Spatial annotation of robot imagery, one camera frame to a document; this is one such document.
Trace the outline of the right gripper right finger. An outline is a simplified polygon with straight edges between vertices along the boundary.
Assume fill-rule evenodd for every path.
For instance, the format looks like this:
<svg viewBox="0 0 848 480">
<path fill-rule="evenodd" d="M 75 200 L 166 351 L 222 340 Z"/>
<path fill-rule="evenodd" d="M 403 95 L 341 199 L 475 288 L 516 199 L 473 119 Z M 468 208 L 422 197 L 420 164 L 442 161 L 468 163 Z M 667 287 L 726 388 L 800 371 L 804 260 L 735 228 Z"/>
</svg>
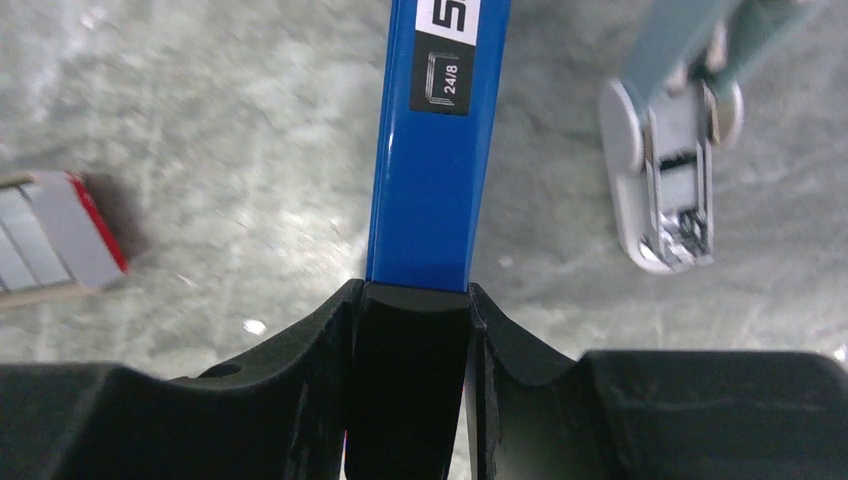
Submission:
<svg viewBox="0 0 848 480">
<path fill-rule="evenodd" d="M 803 352 L 570 359 L 478 285 L 466 407 L 476 479 L 843 479 L 847 374 Z"/>
</svg>

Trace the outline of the staple tray with staples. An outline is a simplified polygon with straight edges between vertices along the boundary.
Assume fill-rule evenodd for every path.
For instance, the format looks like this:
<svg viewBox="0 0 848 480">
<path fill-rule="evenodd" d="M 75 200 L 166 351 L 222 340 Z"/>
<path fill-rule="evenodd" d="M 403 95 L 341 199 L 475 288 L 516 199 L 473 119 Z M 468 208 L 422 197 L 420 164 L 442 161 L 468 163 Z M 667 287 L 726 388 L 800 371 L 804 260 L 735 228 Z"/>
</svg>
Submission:
<svg viewBox="0 0 848 480">
<path fill-rule="evenodd" d="M 1 179 L 1 307 L 101 291 L 128 262 L 82 176 L 64 170 Z"/>
</svg>

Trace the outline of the light blue small stapler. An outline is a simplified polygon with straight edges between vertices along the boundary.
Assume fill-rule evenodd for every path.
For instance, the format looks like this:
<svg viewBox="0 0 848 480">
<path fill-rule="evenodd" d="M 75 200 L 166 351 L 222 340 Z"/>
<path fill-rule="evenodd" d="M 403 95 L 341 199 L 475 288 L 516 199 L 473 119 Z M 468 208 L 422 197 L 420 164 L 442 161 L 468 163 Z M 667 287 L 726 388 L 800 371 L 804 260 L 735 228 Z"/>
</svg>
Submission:
<svg viewBox="0 0 848 480">
<path fill-rule="evenodd" d="M 819 1 L 657 1 L 602 86 L 602 146 L 620 245 L 653 274 L 713 259 L 712 151 L 738 138 L 741 82 Z"/>
</svg>

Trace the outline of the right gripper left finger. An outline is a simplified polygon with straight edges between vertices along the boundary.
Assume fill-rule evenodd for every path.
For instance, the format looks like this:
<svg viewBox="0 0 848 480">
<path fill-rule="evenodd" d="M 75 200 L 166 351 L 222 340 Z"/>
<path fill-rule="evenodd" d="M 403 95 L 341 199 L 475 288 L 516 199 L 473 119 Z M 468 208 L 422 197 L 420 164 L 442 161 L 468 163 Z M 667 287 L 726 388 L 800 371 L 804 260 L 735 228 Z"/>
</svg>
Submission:
<svg viewBox="0 0 848 480">
<path fill-rule="evenodd" d="M 113 363 L 1 369 L 5 479 L 336 479 L 363 284 L 196 377 Z"/>
</svg>

